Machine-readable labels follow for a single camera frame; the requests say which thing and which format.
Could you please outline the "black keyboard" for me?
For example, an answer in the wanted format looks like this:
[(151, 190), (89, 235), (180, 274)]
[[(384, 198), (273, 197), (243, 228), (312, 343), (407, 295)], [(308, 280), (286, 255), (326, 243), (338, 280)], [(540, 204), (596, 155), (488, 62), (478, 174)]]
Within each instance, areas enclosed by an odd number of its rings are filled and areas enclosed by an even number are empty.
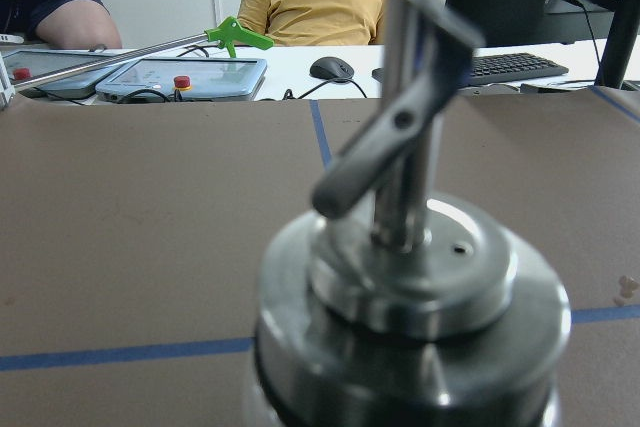
[(568, 68), (549, 59), (517, 52), (474, 56), (461, 70), (445, 70), (437, 73), (435, 79), (452, 87), (463, 88), (555, 77), (568, 71)]

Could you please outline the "glass sauce bottle metal pourer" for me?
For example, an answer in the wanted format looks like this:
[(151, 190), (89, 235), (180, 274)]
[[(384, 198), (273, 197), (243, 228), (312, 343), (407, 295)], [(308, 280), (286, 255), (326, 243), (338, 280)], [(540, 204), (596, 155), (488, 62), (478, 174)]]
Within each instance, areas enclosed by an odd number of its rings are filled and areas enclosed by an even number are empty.
[(558, 426), (567, 293), (491, 216), (432, 192), (480, 34), (388, 0), (376, 114), (261, 264), (248, 426)]

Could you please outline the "black computer mouse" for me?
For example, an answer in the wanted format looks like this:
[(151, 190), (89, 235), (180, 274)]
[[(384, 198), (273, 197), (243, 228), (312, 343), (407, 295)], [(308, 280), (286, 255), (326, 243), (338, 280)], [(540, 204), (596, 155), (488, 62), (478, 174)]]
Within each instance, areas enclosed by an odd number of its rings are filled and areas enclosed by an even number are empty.
[(338, 57), (325, 56), (311, 64), (309, 75), (315, 79), (340, 83), (352, 80), (354, 69), (349, 63)]

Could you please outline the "blue teach pendant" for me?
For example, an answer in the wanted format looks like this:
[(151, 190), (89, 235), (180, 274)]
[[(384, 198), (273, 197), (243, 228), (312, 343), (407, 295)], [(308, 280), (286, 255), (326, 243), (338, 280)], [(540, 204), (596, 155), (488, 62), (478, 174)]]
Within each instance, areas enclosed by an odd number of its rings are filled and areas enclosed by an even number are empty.
[(266, 70), (264, 59), (150, 57), (120, 67), (95, 91), (115, 103), (246, 101), (254, 98)]
[[(94, 52), (72, 52), (47, 49), (18, 49), (2, 53), (5, 67), (11, 80), (49, 74), (53, 71), (108, 57), (108, 54)], [(83, 100), (95, 94), (96, 85), (117, 70), (119, 65), (77, 74), (21, 91), (27, 97), (60, 97), (68, 100)]]

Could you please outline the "green handled reacher grabber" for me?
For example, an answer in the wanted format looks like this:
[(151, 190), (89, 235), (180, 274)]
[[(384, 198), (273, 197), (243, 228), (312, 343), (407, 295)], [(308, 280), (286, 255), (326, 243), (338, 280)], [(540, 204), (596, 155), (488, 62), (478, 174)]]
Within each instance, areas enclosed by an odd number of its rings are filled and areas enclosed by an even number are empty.
[(39, 74), (24, 80), (17, 78), (11, 79), (11, 85), (16, 92), (39, 87), (46, 83), (66, 79), (85, 72), (91, 72), (101, 68), (111, 67), (123, 62), (146, 58), (151, 54), (161, 53), (176, 48), (201, 43), (218, 43), (218, 47), (226, 49), (231, 58), (236, 57), (235, 44), (248, 45), (261, 50), (268, 50), (274, 46), (274, 40), (270, 37), (253, 32), (243, 27), (234, 17), (226, 18), (217, 27), (206, 29), (202, 34), (172, 40), (153, 46), (148, 46), (122, 54), (109, 56), (104, 59), (90, 61), (87, 63), (71, 66), (63, 69), (54, 70), (49, 73)]

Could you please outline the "person in dark shorts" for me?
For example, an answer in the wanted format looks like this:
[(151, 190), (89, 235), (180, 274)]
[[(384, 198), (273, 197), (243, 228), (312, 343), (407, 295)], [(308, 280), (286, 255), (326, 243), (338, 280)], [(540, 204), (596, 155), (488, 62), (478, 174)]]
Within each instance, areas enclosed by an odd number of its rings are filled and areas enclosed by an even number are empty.
[(58, 49), (122, 47), (118, 28), (102, 0), (1, 0), (1, 32)]

